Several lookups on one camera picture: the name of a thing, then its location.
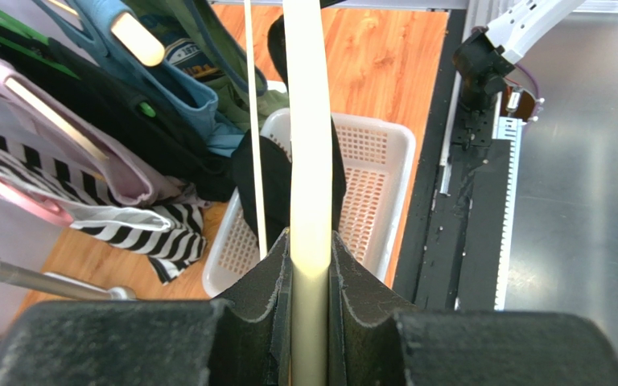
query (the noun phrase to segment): light blue shirt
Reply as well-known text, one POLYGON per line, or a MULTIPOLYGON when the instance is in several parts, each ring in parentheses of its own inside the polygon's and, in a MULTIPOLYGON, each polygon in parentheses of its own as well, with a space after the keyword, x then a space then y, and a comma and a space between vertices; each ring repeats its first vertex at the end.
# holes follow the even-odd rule
POLYGON ((213 90, 166 60, 156 67, 145 68, 112 34, 111 25, 118 15, 128 12, 135 16, 123 2, 67 0, 68 5, 78 12, 83 25, 83 30, 79 30, 52 10, 46 0, 33 1, 107 72, 135 85, 146 95, 162 93, 191 129, 204 139, 209 151, 229 157, 238 147, 243 133, 216 111, 218 96, 213 90))

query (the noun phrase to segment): wooden hanger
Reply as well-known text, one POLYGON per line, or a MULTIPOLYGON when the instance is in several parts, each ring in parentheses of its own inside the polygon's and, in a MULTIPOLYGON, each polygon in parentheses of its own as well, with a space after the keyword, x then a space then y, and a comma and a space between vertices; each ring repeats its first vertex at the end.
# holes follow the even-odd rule
POLYGON ((7 78, 4 82, 4 85, 14 94, 16 94, 19 98, 28 103, 33 109, 43 114, 43 116, 45 116, 50 122, 52 122, 52 124, 61 129, 61 131, 66 133, 66 135, 68 135, 80 147, 90 153, 93 158, 101 162, 109 160, 109 157, 107 157, 106 154, 102 152, 102 150, 95 146, 94 143, 92 143, 86 136, 84 136, 80 131, 78 131, 75 127, 68 123, 68 121, 61 117, 50 106, 40 100, 40 98, 38 98, 33 92, 20 84, 18 80, 12 77, 7 78))
MULTIPOLYGON (((76 10, 58 0, 47 2, 78 17, 76 10)), ((154 67, 164 60, 164 46, 132 14, 124 12, 118 15, 112 23, 111 31, 143 65, 154 67)))

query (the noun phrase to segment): black and white striped cloth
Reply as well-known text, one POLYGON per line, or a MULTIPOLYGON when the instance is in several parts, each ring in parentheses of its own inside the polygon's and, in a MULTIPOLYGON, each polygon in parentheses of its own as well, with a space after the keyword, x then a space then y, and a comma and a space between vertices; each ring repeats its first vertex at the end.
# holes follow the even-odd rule
POLYGON ((71 228, 114 247, 147 255, 164 285, 199 260, 206 246, 204 221, 196 205, 119 208, 106 182, 92 172, 1 135, 0 176, 21 191, 63 203, 61 206, 74 218, 71 228))

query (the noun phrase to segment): white string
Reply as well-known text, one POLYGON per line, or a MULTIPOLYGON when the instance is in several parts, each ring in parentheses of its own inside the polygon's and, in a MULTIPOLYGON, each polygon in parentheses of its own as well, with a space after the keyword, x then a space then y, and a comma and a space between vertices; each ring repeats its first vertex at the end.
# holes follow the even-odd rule
POLYGON ((254 196, 257 205, 257 233, 259 256, 266 258, 266 211, 262 182, 262 154, 259 149, 259 118, 257 116, 257 77, 254 72, 254 37, 252 29, 252 2, 245 0, 245 39, 247 51, 247 93, 249 94, 249 123, 252 127, 252 163, 254 167, 254 196))

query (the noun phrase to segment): white cable channel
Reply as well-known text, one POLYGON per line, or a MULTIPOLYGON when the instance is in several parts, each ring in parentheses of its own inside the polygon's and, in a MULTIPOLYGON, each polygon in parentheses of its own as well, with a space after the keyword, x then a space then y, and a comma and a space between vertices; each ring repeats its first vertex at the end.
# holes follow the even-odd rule
POLYGON ((513 234, 513 214, 516 206, 516 189, 518 182, 518 160, 521 156, 521 121, 516 118, 500 117, 497 139, 511 141, 509 152, 509 177, 505 202, 505 219, 502 224, 500 265, 497 270, 497 288, 495 292, 495 310, 503 310, 509 286, 509 258, 513 234))

